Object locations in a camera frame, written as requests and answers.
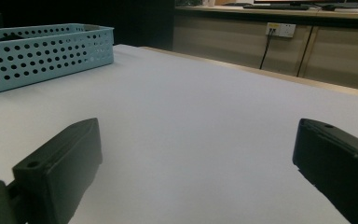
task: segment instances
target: perforated basket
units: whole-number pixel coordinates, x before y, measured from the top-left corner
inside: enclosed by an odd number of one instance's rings
[[[61,24],[0,29],[0,91],[113,62],[113,28]]]

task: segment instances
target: dark background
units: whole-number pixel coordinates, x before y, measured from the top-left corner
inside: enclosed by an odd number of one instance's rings
[[[114,27],[115,44],[172,49],[174,0],[0,0],[5,27],[86,23]]]

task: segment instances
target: white table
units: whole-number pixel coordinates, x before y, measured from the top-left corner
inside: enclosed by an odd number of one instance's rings
[[[148,49],[114,53],[114,64],[0,93],[0,179],[95,117],[104,161],[71,223],[348,223],[291,159],[301,118],[358,137],[358,91]]]

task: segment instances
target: blue plastic basket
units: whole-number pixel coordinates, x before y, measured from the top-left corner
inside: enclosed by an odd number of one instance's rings
[[[113,62],[113,28],[61,24],[0,29],[0,91]]]

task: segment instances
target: power outlet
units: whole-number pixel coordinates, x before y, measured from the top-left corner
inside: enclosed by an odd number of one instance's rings
[[[267,30],[266,30],[266,35],[270,34],[270,29],[274,30],[274,32],[272,33],[272,35],[279,35],[280,30],[281,30],[281,24],[280,23],[276,23],[276,22],[269,22],[267,23]]]
[[[293,37],[295,34],[296,26],[294,24],[281,23],[279,36]]]

